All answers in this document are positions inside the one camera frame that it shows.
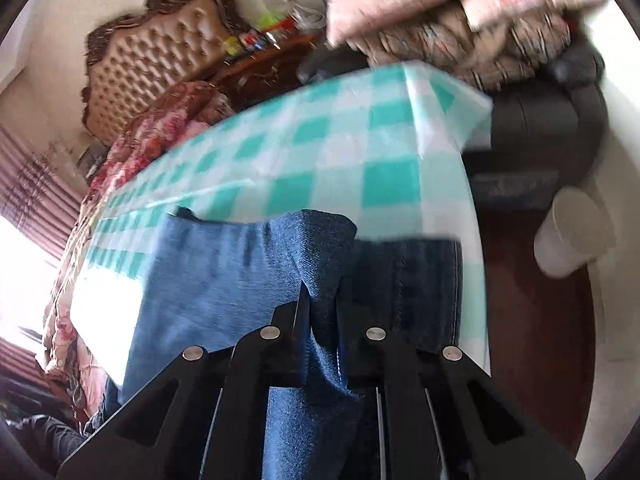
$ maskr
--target headboard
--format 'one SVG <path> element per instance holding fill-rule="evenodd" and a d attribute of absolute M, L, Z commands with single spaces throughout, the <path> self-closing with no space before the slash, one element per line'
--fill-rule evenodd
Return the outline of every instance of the headboard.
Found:
<path fill-rule="evenodd" d="M 147 0 L 145 7 L 87 36 L 82 122 L 107 146 L 171 86 L 221 64 L 232 32 L 249 30 L 234 0 Z"/>

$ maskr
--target round metal bolt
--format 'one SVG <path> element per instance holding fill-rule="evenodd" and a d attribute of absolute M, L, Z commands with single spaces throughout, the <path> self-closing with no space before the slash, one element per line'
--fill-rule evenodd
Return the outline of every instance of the round metal bolt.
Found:
<path fill-rule="evenodd" d="M 457 346 L 447 346 L 442 350 L 442 355 L 449 361 L 460 361 L 462 359 L 462 350 Z"/>
<path fill-rule="evenodd" d="M 184 352 L 182 352 L 182 357 L 187 359 L 187 361 L 197 361 L 204 355 L 204 350 L 200 346 L 190 346 Z"/>
<path fill-rule="evenodd" d="M 280 337 L 280 329 L 277 326 L 266 326 L 260 330 L 262 339 L 277 339 Z"/>
<path fill-rule="evenodd" d="M 367 330 L 367 337 L 372 341 L 382 341 L 386 337 L 386 332 L 377 326 Z"/>

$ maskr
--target wooden bedside cabinet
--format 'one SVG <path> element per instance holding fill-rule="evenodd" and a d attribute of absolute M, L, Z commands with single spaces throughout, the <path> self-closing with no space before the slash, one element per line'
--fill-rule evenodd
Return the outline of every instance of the wooden bedside cabinet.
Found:
<path fill-rule="evenodd" d="M 234 110 L 245 110 L 302 86 L 296 70 L 320 37 L 316 32 L 287 38 L 280 48 L 271 45 L 252 52 L 218 69 L 207 81 L 229 97 Z"/>

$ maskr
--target green and white checkered cloth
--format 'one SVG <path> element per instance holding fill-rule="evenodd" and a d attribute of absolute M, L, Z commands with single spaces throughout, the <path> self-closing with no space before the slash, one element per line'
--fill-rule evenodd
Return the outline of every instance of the green and white checkered cloth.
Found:
<path fill-rule="evenodd" d="M 491 109 L 484 94 L 409 62 L 302 88 L 217 124 L 114 193 L 76 283 L 73 324 L 122 382 L 165 215 L 181 205 L 205 220 L 254 222 L 309 208 L 347 216 L 358 238 L 460 238 L 460 346 L 487 367 L 484 267 L 460 151 L 490 125 Z"/>

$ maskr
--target white bucket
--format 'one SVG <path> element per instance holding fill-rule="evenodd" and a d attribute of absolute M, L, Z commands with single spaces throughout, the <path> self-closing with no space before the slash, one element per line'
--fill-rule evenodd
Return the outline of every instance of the white bucket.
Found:
<path fill-rule="evenodd" d="M 564 278 L 603 254 L 607 223 L 588 195 L 574 187 L 554 197 L 533 242 L 540 270 L 551 278 Z"/>

